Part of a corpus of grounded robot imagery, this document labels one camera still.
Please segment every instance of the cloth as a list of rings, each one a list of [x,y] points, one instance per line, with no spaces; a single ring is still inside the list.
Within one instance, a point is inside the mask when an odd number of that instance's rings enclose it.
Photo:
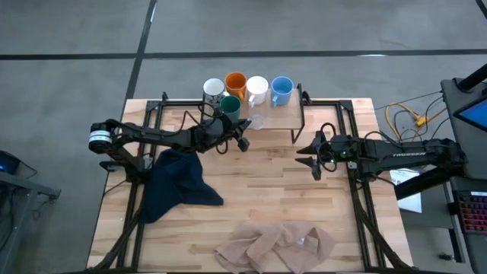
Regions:
[[[167,149],[152,168],[151,181],[145,185],[141,217],[153,223],[174,206],[221,206],[223,199],[202,178],[203,168],[196,153]]]
[[[263,272],[264,257],[273,250],[294,273],[320,265],[332,252],[331,236],[307,221],[285,221],[277,225],[242,225],[230,240],[217,247],[216,260],[226,270]]]

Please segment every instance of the mug handle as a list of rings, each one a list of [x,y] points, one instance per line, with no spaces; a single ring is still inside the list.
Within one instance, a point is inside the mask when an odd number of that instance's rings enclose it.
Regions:
[[[255,107],[256,105],[256,102],[253,101],[253,99],[255,99],[256,96],[255,95],[250,95],[250,98],[249,98],[249,107]]]
[[[243,94],[243,93],[241,93],[241,92],[239,92],[239,93],[237,94],[237,97],[238,97],[238,99],[240,99],[240,101],[241,101],[241,102],[243,102],[243,101],[245,100],[245,98],[244,98],[245,96],[244,96],[244,94]]]
[[[275,96],[272,98],[272,106],[273,106],[273,107],[277,106],[277,95],[275,95]]]

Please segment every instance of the gray floor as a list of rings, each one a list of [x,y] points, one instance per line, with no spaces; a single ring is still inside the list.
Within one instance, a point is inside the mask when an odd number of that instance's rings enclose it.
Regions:
[[[149,0],[0,0],[0,54],[134,53]],[[487,20],[474,0],[159,0],[146,52],[238,50],[487,49]],[[135,98],[200,97],[207,78],[238,70],[287,75],[312,97],[372,97],[375,107],[440,89],[487,56],[145,60]],[[118,119],[133,60],[0,61],[0,149],[62,189],[32,222],[18,273],[83,269],[106,173],[88,151],[90,124]],[[407,103],[423,113],[438,94]],[[436,106],[433,112],[442,109]],[[384,109],[380,127],[393,135]],[[434,120],[425,135],[446,117]],[[400,129],[412,122],[399,115]],[[437,137],[453,138],[449,122]],[[445,230],[406,224],[421,269],[470,272],[436,258],[451,252]]]

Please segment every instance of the white paper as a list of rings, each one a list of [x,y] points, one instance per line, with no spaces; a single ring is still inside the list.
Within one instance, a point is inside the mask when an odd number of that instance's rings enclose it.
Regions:
[[[399,170],[391,170],[390,177],[395,185],[406,182],[407,180],[419,175],[418,171],[410,170],[407,168],[401,168]],[[421,207],[421,193],[409,196],[407,198],[397,201],[401,209],[409,210],[412,212],[422,213]]]

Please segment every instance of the label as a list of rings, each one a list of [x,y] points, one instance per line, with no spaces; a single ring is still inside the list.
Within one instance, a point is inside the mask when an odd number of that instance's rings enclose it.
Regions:
[[[110,133],[105,130],[95,130],[90,133],[90,141],[105,141],[105,142],[112,142],[112,139],[110,138]]]
[[[413,152],[413,153],[395,153],[393,157],[408,157],[408,156],[425,156],[426,152]]]
[[[95,136],[95,135],[101,135],[101,136],[108,136],[110,137],[110,133],[106,130],[95,130],[93,132],[90,132],[90,137]]]

